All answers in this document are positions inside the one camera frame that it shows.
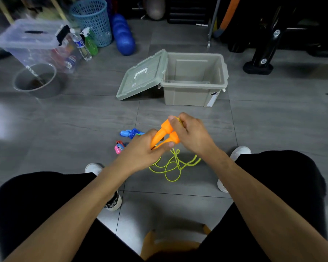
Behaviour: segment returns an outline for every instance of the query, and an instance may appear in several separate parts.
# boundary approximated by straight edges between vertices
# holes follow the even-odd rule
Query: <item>gray ball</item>
[[[165,0],[146,0],[147,14],[153,20],[160,20],[165,14]]]

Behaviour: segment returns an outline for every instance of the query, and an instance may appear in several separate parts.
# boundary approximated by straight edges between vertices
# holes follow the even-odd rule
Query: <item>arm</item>
[[[199,119],[179,118],[184,127],[169,120],[181,142],[214,170],[271,261],[328,261],[328,242],[304,218],[220,150]]]
[[[120,185],[149,167],[174,143],[151,150],[156,130],[136,136],[118,158],[84,189],[57,210],[6,259],[6,262],[71,261],[90,226]]]

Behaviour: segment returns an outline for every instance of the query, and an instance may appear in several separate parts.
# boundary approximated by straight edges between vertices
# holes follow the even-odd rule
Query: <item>blue laundry basket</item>
[[[77,1],[71,6],[70,14],[74,16],[82,29],[92,28],[93,35],[91,34],[91,38],[97,47],[105,47],[112,42],[105,0]]]

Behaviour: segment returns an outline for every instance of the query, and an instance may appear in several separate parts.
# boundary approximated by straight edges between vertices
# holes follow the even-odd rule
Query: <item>left hand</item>
[[[151,150],[151,140],[156,135],[157,130],[151,129],[144,135],[135,136],[125,149],[118,155],[114,161],[118,167],[126,168],[129,175],[150,167],[163,153],[172,149],[175,145],[170,141],[160,145],[157,149]]]

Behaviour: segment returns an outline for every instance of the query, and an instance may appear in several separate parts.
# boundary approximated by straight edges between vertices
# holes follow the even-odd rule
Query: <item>hand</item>
[[[175,143],[170,141],[160,145],[157,149],[151,150],[151,140],[156,135],[157,130],[151,129],[144,135],[135,136],[125,149],[114,161],[118,167],[124,168],[129,175],[150,167],[163,153],[174,147]]]
[[[174,116],[169,116],[169,122],[187,149],[203,158],[216,146],[200,119],[193,118],[186,113],[179,114],[178,118],[183,127]]]

